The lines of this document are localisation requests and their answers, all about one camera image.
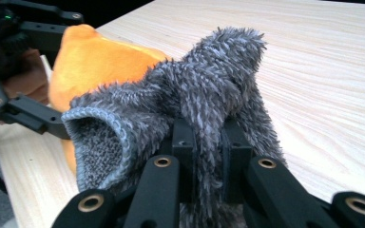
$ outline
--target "orange plush object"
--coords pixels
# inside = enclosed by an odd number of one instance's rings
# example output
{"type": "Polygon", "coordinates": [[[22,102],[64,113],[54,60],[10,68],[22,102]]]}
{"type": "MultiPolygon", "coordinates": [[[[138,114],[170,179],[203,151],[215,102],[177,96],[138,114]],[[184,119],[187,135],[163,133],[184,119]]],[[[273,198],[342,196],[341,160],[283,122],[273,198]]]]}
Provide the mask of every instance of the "orange plush object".
{"type": "MultiPolygon", "coordinates": [[[[98,86],[140,81],[149,67],[167,56],[161,51],[125,42],[111,41],[89,25],[67,28],[53,68],[48,97],[60,112],[69,102],[98,86]]],[[[72,141],[62,140],[67,163],[76,173],[72,141]]]]}

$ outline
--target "fuzzy fabric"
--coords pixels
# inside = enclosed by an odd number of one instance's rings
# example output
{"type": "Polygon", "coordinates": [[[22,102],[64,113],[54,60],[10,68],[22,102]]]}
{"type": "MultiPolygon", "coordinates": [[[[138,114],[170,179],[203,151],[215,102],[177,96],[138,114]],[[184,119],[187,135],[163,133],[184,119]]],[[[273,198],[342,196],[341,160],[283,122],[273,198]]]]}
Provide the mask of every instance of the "fuzzy fabric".
{"type": "Polygon", "coordinates": [[[224,120],[238,120],[258,155],[284,162],[255,79],[265,49],[261,37],[253,29],[219,28],[140,82],[101,86],[73,99],[62,119],[76,149],[79,189],[118,194],[136,184],[174,119],[183,117],[199,148],[199,195],[181,205],[180,226],[242,226],[241,209],[220,201],[224,120]]]}

